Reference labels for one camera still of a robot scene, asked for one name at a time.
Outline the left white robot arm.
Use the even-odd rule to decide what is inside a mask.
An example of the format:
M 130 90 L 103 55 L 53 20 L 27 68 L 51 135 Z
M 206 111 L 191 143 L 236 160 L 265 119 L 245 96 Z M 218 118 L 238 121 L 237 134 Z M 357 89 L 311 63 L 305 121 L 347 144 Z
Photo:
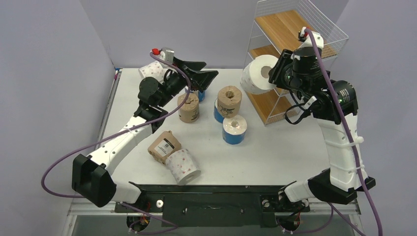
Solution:
M 97 207 L 125 202 L 134 211 L 146 207 L 147 198 L 132 183 L 116 183 L 112 174 L 120 162 L 143 140 L 155 133 L 169 115 L 163 107 L 185 87 L 205 91 L 217 70 L 204 70 L 203 61 L 173 59 L 170 75 L 160 82 L 146 76 L 139 83 L 139 107 L 115 137 L 89 155 L 77 155 L 72 164 L 72 189 Z

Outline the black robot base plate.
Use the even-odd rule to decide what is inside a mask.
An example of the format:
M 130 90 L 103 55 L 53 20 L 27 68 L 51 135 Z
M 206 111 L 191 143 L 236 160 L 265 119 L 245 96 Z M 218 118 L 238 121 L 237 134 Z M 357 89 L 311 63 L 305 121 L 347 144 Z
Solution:
M 179 227 L 274 228 L 277 219 L 294 220 L 309 212 L 309 202 L 284 204 L 280 185 L 138 185 L 141 194 L 133 204 L 117 203 L 116 213 L 136 209 L 160 213 Z

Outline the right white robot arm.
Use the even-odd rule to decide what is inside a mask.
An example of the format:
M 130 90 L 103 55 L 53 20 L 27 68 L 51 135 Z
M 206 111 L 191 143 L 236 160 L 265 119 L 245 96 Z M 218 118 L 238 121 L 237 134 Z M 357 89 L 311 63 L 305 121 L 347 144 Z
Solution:
M 322 72 L 312 47 L 282 51 L 269 72 L 269 82 L 294 92 L 302 100 L 298 105 L 302 118 L 317 120 L 326 145 L 329 168 L 303 182 L 282 188 L 278 205 L 290 210 L 297 202 L 316 198 L 323 202 L 348 204 L 364 187 L 376 181 L 364 171 L 359 151 L 363 138 L 357 134 L 357 95 L 344 80 L 326 81 L 329 71 Z

